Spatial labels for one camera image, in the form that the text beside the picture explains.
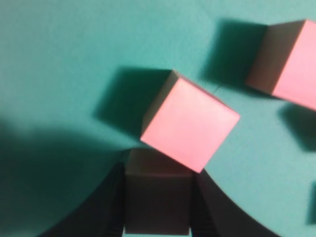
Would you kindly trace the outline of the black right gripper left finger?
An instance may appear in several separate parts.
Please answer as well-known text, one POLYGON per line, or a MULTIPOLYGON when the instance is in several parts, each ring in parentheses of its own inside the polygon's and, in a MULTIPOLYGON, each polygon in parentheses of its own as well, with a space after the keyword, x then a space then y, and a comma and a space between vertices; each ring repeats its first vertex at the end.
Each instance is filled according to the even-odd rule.
POLYGON ((113 166, 94 192, 43 237, 121 237, 124 228, 124 164, 113 166))

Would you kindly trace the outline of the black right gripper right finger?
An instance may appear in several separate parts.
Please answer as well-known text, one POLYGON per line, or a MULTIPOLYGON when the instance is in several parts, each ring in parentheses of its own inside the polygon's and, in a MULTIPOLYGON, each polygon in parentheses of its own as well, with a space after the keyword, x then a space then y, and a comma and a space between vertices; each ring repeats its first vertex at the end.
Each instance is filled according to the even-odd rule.
POLYGON ((193 174, 191 198, 193 237, 276 237, 236 205, 206 170, 193 174))

